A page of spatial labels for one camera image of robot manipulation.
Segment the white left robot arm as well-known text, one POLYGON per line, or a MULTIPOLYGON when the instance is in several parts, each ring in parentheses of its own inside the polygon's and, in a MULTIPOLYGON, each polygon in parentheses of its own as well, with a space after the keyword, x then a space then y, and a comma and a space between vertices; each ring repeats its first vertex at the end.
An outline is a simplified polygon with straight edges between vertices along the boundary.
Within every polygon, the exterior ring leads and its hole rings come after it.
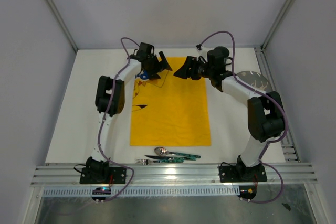
POLYGON ((125 86, 134 82, 137 74, 145 71, 148 79, 159 79, 159 73, 172 68, 164 53, 155 53, 151 44, 140 43, 134 53, 128 55, 127 63, 115 76, 101 76, 98 81, 95 105, 99 112, 99 129, 97 144, 94 146, 91 156, 87 159, 85 168, 82 169, 82 177, 93 178, 99 183, 106 182, 110 177, 110 158, 104 153, 111 142, 111 134, 115 127, 118 115, 125 105, 125 86))

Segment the yellow Pikachu cloth placemat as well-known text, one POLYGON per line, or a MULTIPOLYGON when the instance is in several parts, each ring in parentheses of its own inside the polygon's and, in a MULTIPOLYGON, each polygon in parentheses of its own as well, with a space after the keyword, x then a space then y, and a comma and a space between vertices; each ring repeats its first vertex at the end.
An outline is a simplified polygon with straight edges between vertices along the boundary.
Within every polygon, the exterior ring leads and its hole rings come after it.
POLYGON ((206 83, 173 74, 185 58, 169 58, 171 70, 150 80, 145 71, 134 82, 131 146, 211 146, 206 83))

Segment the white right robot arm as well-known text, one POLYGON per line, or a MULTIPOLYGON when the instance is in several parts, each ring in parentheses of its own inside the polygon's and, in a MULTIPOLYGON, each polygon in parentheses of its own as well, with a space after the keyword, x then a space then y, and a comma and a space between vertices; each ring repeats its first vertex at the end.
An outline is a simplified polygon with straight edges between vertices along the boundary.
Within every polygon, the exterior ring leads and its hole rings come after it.
POLYGON ((265 92, 247 84, 234 70, 228 71, 227 61, 235 62, 235 52, 223 46, 205 51, 197 46, 198 57, 186 57, 183 65, 174 73, 181 79, 208 78, 211 85, 235 98, 247 108, 247 126, 250 138, 242 154, 237 157, 235 174, 243 181, 252 180, 263 167, 262 158, 271 143, 286 134, 287 121, 280 94, 265 92))

